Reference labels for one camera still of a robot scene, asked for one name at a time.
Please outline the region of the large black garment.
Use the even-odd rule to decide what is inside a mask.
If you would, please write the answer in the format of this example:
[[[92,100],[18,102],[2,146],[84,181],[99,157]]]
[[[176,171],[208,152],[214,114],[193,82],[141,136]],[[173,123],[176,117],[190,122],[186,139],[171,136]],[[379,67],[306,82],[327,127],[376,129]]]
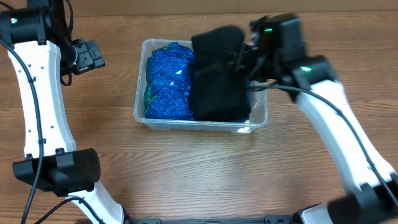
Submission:
[[[194,54],[189,106],[194,120],[242,122],[251,106],[243,79],[229,61],[244,41],[236,26],[224,26],[191,38]]]

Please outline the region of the shiny blue sequin fabric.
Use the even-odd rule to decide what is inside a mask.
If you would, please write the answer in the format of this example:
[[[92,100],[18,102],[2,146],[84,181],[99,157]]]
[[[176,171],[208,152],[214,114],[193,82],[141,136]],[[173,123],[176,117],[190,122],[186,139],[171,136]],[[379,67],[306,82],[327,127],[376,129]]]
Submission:
[[[152,51],[146,62],[144,116],[148,119],[192,120],[188,105],[193,50],[172,42]]]

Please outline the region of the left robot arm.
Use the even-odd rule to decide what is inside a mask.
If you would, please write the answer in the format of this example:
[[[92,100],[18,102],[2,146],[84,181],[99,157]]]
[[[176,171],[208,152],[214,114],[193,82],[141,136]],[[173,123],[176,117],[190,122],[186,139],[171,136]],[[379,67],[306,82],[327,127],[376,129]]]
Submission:
[[[95,41],[73,39],[69,1],[28,1],[1,13],[1,44],[16,71],[25,121],[24,160],[12,166],[33,190],[73,202],[93,223],[129,223],[125,208],[101,183],[92,149],[78,150],[70,131],[62,87],[72,77],[104,66]]]

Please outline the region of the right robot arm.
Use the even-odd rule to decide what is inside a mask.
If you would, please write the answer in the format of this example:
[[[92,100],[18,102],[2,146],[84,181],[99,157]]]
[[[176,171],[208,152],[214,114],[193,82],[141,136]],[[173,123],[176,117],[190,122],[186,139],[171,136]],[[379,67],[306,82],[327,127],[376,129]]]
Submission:
[[[382,223],[397,217],[397,172],[373,146],[322,55],[310,57],[295,14],[251,21],[252,43],[234,71],[249,91],[278,89],[311,121],[335,163],[346,196],[292,215],[291,223]]]

